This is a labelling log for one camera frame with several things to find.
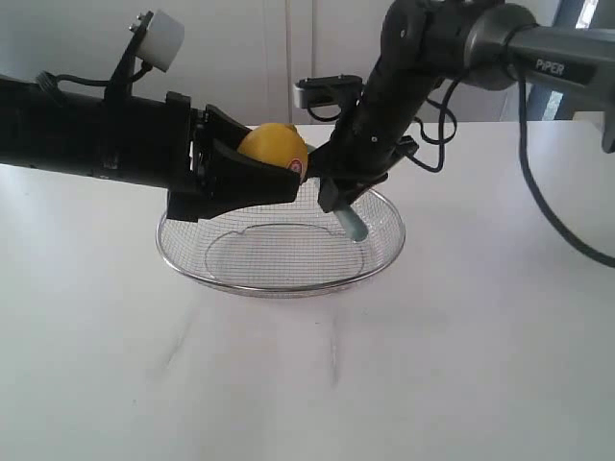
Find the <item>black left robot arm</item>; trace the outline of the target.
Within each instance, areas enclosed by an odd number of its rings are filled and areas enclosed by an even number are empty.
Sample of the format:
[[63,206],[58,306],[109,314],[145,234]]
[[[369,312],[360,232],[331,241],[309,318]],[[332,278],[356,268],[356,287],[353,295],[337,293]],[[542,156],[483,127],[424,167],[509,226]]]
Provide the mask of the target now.
[[248,133],[218,107],[195,109],[176,92],[118,104],[67,93],[57,104],[36,84],[1,82],[2,163],[163,188],[171,220],[296,199],[299,174],[237,151]]

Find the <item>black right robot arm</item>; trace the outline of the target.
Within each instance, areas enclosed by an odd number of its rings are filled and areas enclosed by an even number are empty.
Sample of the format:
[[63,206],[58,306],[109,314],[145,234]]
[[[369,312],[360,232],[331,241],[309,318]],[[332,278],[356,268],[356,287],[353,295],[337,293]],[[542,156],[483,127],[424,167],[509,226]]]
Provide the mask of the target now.
[[393,3],[367,80],[338,75],[296,85],[299,107],[340,109],[307,170],[320,181],[324,211],[353,203],[400,160],[414,159],[407,128],[446,80],[490,91],[544,85],[612,114],[614,35],[541,26],[528,9],[503,1]]

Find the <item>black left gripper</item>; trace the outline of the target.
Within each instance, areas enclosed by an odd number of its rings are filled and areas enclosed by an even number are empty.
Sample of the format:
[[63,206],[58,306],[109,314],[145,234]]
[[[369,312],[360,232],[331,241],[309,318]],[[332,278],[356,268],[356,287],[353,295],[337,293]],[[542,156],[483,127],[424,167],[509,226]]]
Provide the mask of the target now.
[[191,107],[188,96],[174,91],[166,93],[165,109],[171,141],[168,219],[198,222],[296,199],[301,176],[241,155],[238,148],[252,130],[212,104],[204,110],[198,176],[191,149],[202,122],[199,111]]

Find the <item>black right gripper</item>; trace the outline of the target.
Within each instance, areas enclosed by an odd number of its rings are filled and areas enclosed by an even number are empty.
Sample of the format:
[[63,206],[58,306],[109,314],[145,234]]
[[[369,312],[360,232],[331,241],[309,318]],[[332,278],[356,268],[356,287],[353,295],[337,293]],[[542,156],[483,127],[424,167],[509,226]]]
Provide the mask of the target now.
[[418,111],[409,87],[364,88],[331,141],[308,152],[307,178],[319,178],[318,205],[325,213],[353,204],[370,182],[395,163],[393,151]]

